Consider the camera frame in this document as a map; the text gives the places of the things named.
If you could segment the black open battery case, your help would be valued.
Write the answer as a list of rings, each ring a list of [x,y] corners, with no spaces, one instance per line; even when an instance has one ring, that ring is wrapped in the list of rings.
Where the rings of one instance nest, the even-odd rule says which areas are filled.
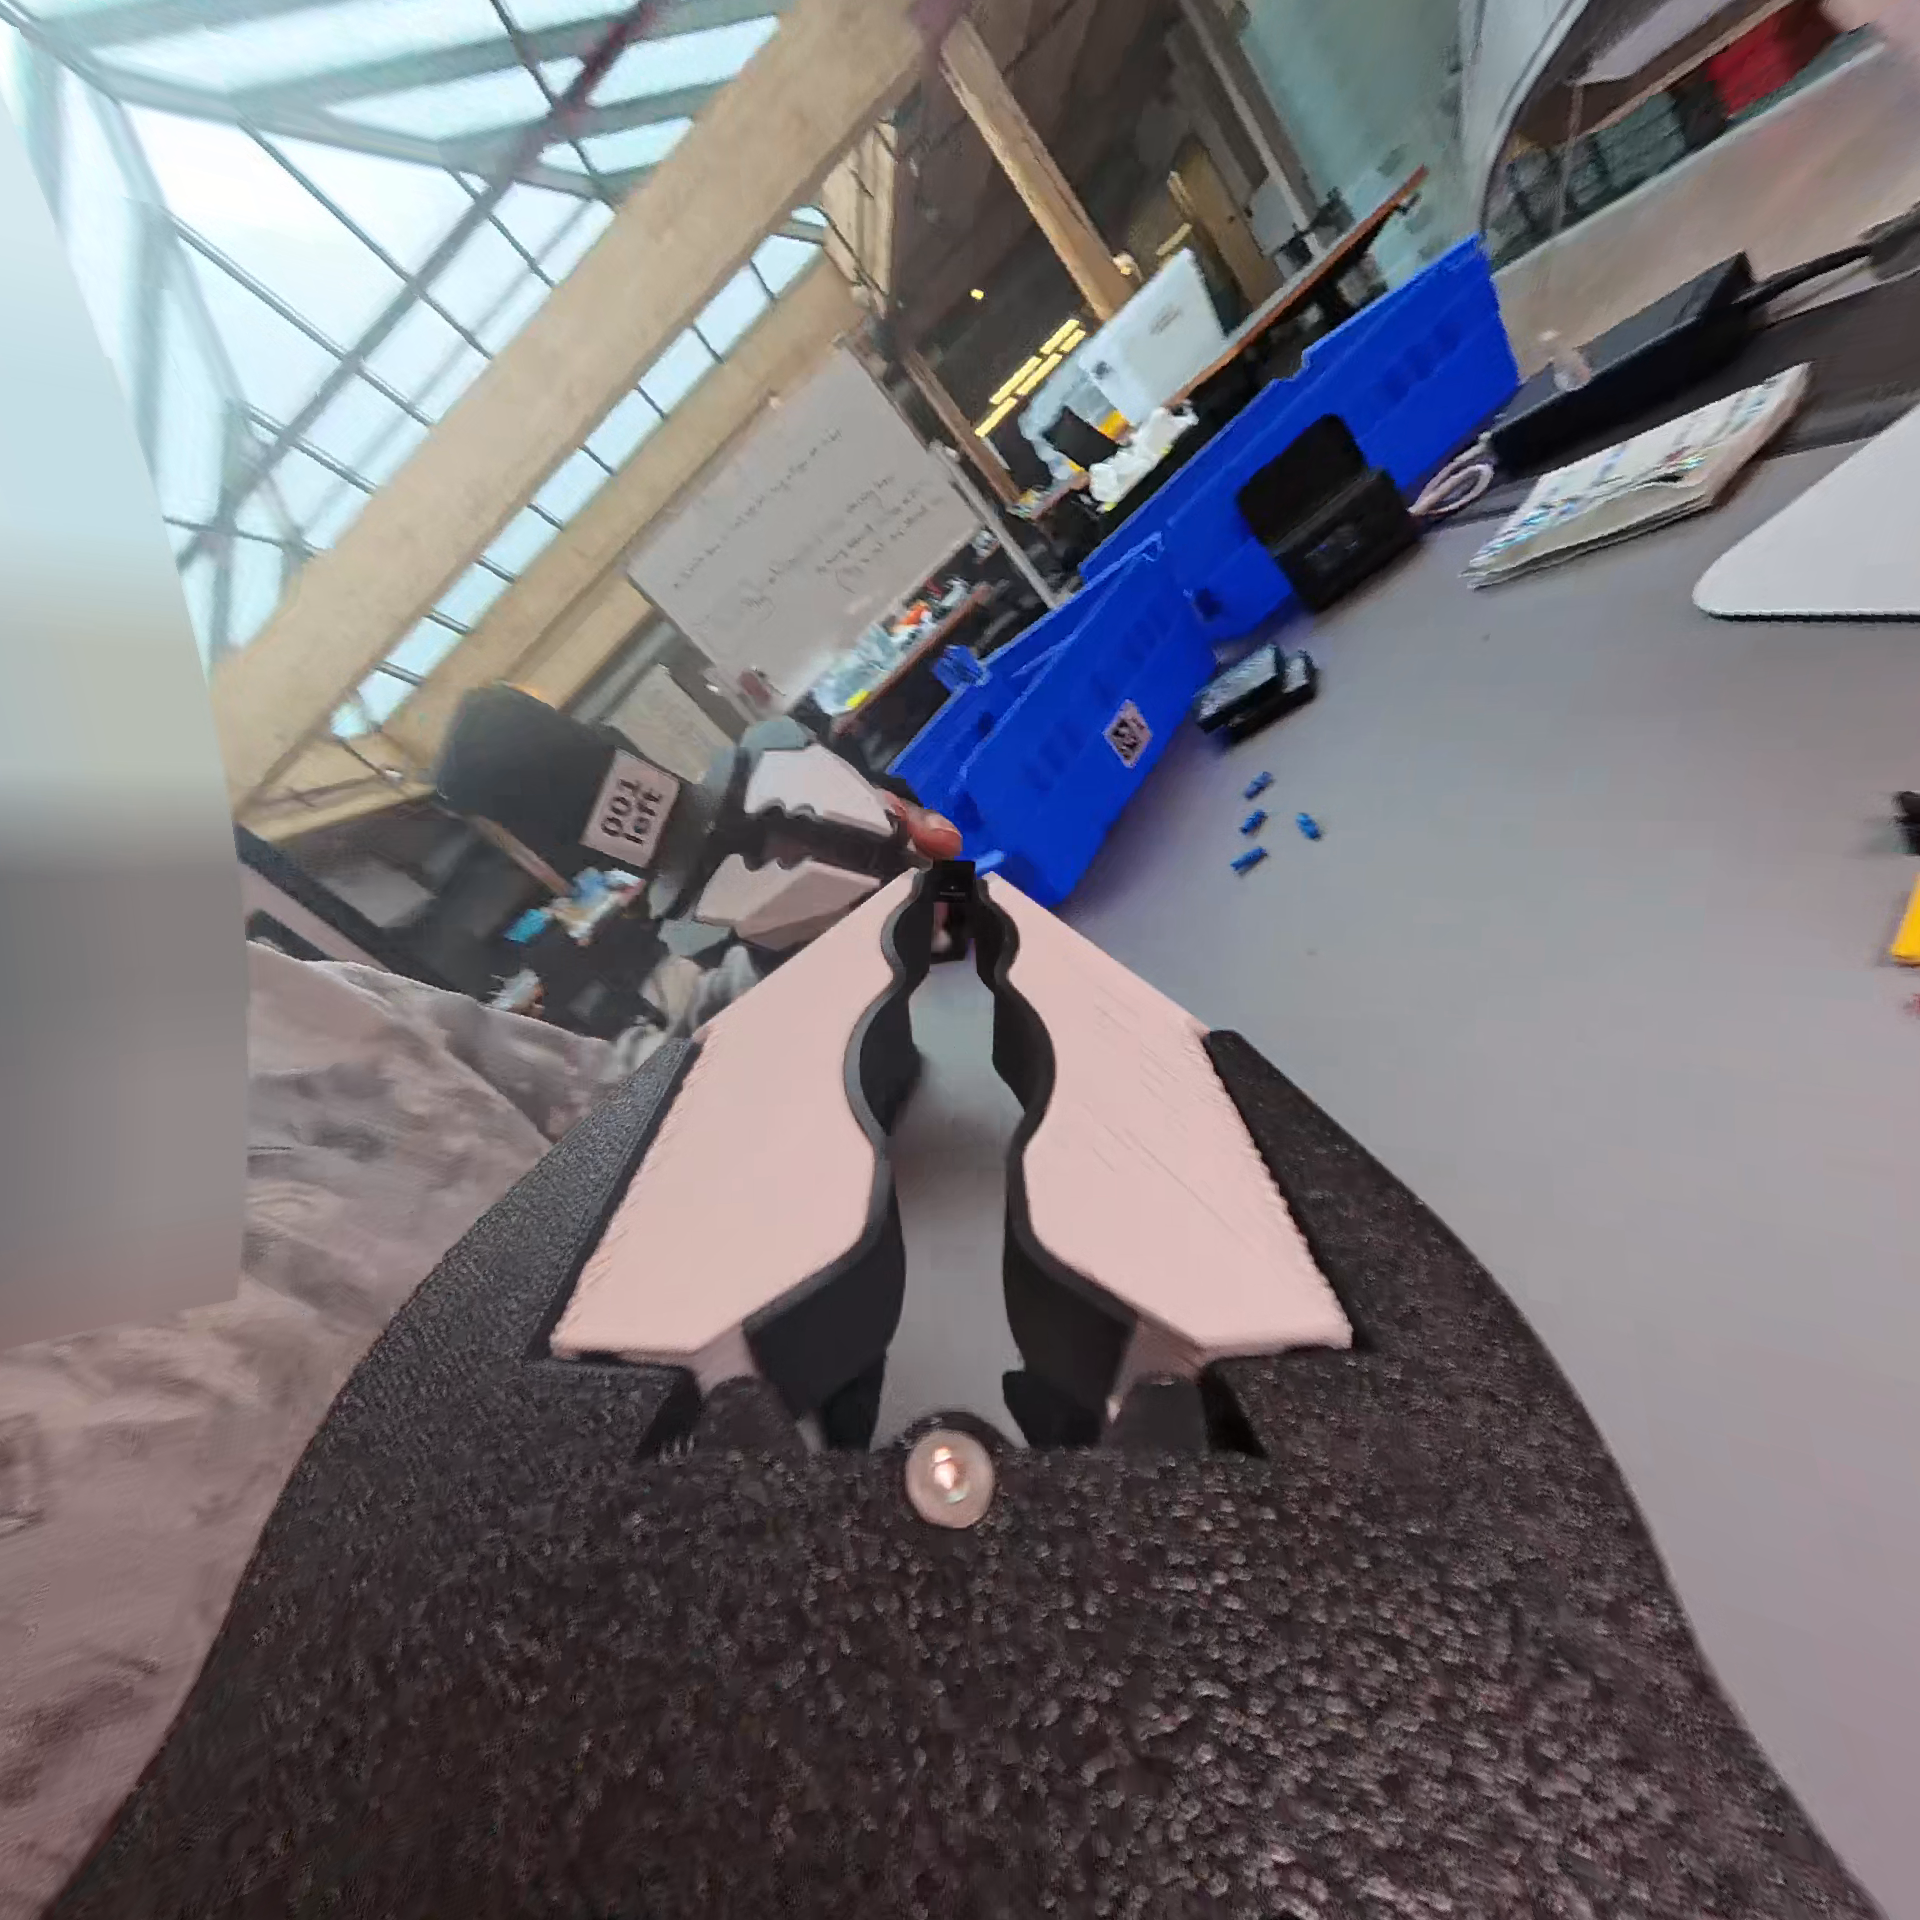
[[[1320,417],[1236,492],[1249,534],[1308,612],[1328,612],[1425,538],[1390,472]]]

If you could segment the whiteboard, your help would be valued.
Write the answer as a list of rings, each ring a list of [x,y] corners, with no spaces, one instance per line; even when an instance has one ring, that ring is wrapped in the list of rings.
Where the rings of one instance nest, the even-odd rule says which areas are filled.
[[[627,575],[726,687],[792,704],[985,529],[846,347],[639,539]]]

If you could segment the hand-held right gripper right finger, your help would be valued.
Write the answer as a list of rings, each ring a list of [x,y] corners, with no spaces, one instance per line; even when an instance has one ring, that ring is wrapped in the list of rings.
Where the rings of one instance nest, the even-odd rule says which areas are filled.
[[[1033,1450],[1091,1450],[1134,1396],[1210,1433],[1224,1366],[1354,1353],[1354,1321],[1210,1030],[1002,875],[976,882],[1006,1162],[1002,1382]]]

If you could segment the white board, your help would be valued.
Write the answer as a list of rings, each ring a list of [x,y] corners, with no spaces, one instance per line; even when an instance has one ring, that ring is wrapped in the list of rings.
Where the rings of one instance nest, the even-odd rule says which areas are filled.
[[[1719,620],[1919,620],[1919,410],[1731,546],[1692,604]]]

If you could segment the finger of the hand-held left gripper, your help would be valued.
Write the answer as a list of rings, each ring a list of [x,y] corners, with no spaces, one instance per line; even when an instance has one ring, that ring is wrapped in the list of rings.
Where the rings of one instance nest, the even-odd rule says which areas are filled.
[[[691,902],[692,928],[763,954],[792,954],[858,913],[889,882],[889,851],[726,855]]]
[[[863,844],[910,842],[896,796],[870,782],[826,745],[766,750],[742,796],[751,826],[806,836],[843,836]]]

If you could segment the white cooler box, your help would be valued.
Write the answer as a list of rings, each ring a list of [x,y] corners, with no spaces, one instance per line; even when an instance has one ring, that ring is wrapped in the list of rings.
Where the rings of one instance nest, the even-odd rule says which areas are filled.
[[[1168,257],[1155,276],[1074,358],[1074,374],[1130,426],[1167,408],[1225,350],[1200,259],[1192,247]]]

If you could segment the wooden edged table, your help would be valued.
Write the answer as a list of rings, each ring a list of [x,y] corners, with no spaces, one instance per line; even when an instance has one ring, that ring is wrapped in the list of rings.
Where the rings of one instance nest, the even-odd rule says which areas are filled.
[[[1306,310],[1320,305],[1324,292],[1335,290],[1340,279],[1371,252],[1384,228],[1422,198],[1430,175],[1432,169],[1427,164],[1414,169],[1414,175],[1407,176],[1379,209],[1356,222],[1354,228],[1346,228],[1332,247],[1311,265],[1308,273],[1263,303],[1259,310],[1256,310],[1250,319],[1230,334],[1224,350],[1167,400],[1167,408],[1184,408],[1211,379],[1228,374],[1246,360],[1249,353],[1256,353],[1272,329],[1296,320]]]

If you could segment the grey desk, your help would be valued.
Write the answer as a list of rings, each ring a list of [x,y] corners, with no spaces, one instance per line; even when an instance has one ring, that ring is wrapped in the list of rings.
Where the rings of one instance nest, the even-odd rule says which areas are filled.
[[[1064,914],[1487,1262],[1788,1786],[1916,1916],[1916,627],[1692,604],[1852,451],[1496,590],[1480,529],[1430,538],[1308,635],[1308,712],[1167,755]]]

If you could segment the person's grey patterned clothing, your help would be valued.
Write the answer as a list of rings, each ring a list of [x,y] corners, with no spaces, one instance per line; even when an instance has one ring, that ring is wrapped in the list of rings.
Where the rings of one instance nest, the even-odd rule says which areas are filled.
[[[250,950],[227,1303],[6,1353],[2,1916],[123,1804],[353,1368],[454,1242],[660,1050]]]

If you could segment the flat black battery pack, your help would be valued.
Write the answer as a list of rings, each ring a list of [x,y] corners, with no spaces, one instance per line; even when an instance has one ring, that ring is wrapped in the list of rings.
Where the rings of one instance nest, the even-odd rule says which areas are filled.
[[[1192,719],[1202,734],[1233,745],[1308,707],[1320,682],[1306,649],[1267,640],[1200,689]]]

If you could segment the plain blue bin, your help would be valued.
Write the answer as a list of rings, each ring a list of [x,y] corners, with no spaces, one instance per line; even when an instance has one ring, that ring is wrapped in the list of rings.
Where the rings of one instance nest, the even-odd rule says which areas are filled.
[[[1316,342],[1296,375],[1267,383],[1081,563],[1084,586],[1156,545],[1202,634],[1252,634],[1292,587],[1240,511],[1240,492],[1316,418],[1354,433],[1371,466],[1414,495],[1520,390],[1520,369],[1476,236]]]

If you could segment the black power adapter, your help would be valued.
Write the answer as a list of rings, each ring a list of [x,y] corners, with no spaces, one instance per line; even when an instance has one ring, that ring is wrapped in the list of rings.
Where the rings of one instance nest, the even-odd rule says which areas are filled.
[[[1726,369],[1752,331],[1756,289],[1750,257],[1734,254],[1585,344],[1583,385],[1567,386],[1554,369],[1523,383],[1487,433],[1497,476],[1547,468]]]

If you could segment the printed booklet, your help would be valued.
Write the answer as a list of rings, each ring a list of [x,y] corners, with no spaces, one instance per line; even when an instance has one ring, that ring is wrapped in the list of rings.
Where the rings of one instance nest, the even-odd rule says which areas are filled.
[[[1464,583],[1505,586],[1714,511],[1798,418],[1812,383],[1812,363],[1792,366],[1545,474],[1464,567]]]

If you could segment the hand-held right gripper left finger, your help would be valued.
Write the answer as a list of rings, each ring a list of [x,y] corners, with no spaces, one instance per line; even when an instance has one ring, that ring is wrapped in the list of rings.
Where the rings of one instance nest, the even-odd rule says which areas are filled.
[[[691,1044],[548,1332],[555,1361],[754,1379],[865,1447],[905,1298],[892,1132],[921,1079],[921,879],[875,897]]]

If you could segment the blue bin with square tag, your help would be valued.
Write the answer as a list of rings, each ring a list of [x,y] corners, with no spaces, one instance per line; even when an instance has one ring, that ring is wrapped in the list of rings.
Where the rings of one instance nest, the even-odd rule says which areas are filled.
[[[1211,676],[1215,646],[1162,539],[993,656],[952,649],[947,699],[892,762],[964,857],[1062,905]]]

